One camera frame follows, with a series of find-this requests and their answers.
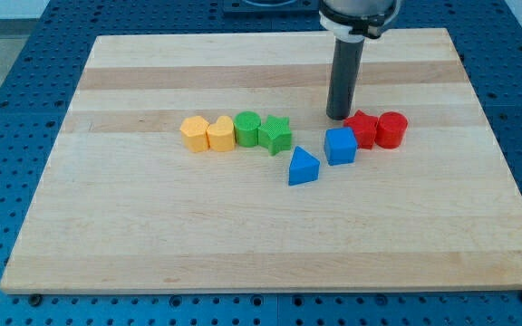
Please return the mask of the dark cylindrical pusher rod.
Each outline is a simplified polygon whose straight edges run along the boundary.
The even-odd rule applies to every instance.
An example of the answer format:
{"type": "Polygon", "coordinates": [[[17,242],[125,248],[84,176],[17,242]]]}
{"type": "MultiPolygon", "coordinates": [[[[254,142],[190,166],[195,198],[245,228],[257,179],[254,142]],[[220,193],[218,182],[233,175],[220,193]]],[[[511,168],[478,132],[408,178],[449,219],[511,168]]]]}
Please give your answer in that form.
{"type": "Polygon", "coordinates": [[[326,115],[332,120],[344,120],[350,115],[363,46],[364,40],[335,42],[326,105],[326,115]]]}

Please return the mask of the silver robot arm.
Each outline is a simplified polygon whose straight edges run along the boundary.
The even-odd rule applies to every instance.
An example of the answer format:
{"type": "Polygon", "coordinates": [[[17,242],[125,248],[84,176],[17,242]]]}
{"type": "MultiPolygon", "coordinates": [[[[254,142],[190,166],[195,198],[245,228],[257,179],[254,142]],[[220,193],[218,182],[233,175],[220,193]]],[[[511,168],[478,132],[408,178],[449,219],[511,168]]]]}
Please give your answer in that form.
{"type": "Polygon", "coordinates": [[[326,115],[348,118],[365,40],[378,39],[396,20],[402,0],[322,0],[321,26],[335,37],[326,115]]]}

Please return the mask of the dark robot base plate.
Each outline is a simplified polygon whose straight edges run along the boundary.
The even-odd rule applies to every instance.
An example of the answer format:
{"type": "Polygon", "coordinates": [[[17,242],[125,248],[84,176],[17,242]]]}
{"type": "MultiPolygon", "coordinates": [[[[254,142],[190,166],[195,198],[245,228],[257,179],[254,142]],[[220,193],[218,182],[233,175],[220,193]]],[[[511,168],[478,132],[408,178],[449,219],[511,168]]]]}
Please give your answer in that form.
{"type": "Polygon", "coordinates": [[[225,14],[307,13],[319,10],[318,0],[222,0],[225,14]]]}

